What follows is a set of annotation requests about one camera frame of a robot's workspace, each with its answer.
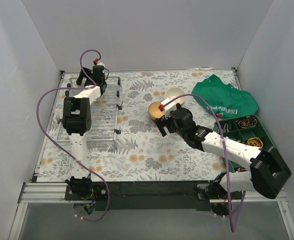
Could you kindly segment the beige bowl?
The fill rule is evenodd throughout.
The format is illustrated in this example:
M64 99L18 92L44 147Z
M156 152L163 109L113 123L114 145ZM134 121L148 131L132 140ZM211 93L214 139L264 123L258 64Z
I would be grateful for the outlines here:
M161 117L163 117L165 115L165 112L164 111L161 111L159 109L159 106L161 105L161 102L160 101L155 101L153 103L151 103L148 107L148 113L149 113L149 116L155 120L155 119L159 119Z

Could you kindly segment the tan bowl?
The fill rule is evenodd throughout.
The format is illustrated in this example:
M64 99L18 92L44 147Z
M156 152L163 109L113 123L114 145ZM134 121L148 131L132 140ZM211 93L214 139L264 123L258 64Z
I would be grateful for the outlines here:
M185 94L185 91L180 88L180 87L171 87L169 89L166 90L165 94L164 94L164 98L165 99L174 99L180 95L184 95ZM177 100L175 100L174 102L177 104L179 103L180 105L183 105L184 102L186 100L186 97L183 96L183 97L180 97L178 98Z

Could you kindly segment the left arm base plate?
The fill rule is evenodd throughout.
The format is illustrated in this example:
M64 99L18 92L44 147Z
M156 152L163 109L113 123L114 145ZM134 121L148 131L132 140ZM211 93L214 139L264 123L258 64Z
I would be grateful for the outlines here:
M64 200L66 201L106 201L107 199L107 188L103 184L94 184L85 188L76 188L68 185L64 195Z

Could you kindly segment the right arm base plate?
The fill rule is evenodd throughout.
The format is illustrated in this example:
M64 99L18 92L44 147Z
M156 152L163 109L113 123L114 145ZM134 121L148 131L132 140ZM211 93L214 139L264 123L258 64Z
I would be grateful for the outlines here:
M218 183L198 184L197 192L205 199L221 199L228 198L227 191Z

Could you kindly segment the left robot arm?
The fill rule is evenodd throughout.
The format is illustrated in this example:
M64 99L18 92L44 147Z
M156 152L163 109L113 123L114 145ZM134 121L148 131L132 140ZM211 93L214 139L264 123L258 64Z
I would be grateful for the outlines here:
M104 71L105 66L101 63L92 69L82 69L75 86L85 89L75 89L73 96L70 96L69 89L66 90L63 102L62 125L68 134L71 154L76 159L71 178L66 182L71 192L82 200L88 200L94 194L90 171L87 170L87 133L92 126L91 104L104 94L107 87Z

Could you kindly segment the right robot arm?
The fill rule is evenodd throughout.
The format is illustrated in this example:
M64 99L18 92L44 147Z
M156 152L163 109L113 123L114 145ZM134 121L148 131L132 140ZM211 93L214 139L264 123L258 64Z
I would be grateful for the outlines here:
M178 108L155 121L162 136L178 134L185 143L205 153L223 156L245 168L244 172L226 172L215 180L214 195L224 199L231 192L256 191L260 195L275 199L292 172L274 146L250 146L228 137L222 138L210 128L197 125L192 113Z

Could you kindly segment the red patterned bowl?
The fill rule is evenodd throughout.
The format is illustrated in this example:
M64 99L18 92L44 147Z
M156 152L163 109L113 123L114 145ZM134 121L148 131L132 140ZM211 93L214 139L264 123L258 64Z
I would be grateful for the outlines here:
M150 118L152 119L152 121L156 121L156 120L159 120L159 119L162 119L163 117L153 117L153 116L150 116Z

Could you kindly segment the pale green bowl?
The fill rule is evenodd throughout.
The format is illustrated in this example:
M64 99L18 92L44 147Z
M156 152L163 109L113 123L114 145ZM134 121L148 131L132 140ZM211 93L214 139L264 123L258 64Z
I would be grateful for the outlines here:
M72 88L75 88L75 89L83 89L84 87L81 86L81 85L77 85L77 82L76 81L72 81L71 82L71 87Z

